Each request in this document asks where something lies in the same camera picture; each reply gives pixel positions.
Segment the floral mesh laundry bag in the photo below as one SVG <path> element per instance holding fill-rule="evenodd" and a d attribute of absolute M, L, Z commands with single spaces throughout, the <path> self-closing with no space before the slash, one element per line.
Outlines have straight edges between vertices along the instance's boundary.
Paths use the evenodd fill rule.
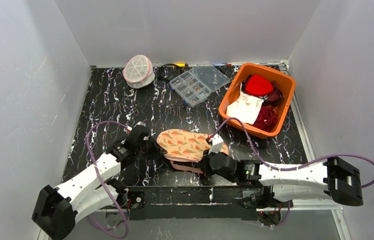
<path fill-rule="evenodd" d="M 157 143 L 167 151 L 164 157 L 169 160 L 174 169 L 205 175 L 203 159 L 210 154 L 208 152 L 210 145 L 206 141 L 209 136 L 182 129 L 169 129 L 158 135 Z M 225 143 L 221 152 L 229 155 Z"/>

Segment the white round mesh laundry bag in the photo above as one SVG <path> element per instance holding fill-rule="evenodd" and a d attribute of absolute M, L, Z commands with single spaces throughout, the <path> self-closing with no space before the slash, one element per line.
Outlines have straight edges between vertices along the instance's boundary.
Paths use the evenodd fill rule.
<path fill-rule="evenodd" d="M 150 59 L 141 54 L 132 57 L 127 62 L 122 74 L 128 86 L 133 89 L 143 88 L 155 80 Z"/>

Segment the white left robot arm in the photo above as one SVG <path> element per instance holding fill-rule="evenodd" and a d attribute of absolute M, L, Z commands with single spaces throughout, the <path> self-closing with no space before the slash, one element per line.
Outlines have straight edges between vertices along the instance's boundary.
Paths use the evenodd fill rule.
<path fill-rule="evenodd" d="M 161 148 L 144 125 L 126 126 L 126 137 L 117 139 L 92 164 L 56 187 L 47 185 L 39 192 L 32 221 L 53 240 L 66 238 L 75 225 L 97 210 L 132 203 L 129 187 L 114 179 L 139 158 L 158 154 Z"/>

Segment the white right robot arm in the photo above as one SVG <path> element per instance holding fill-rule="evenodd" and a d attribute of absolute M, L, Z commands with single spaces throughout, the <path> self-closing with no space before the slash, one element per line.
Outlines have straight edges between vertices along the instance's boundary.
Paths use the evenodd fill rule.
<path fill-rule="evenodd" d="M 206 176 L 218 175 L 245 188 L 260 188 L 253 202 L 287 203 L 294 199 L 329 199 L 358 207 L 363 205 L 360 172 L 337 156 L 308 166 L 235 160 L 225 153 L 209 153 L 198 164 Z"/>

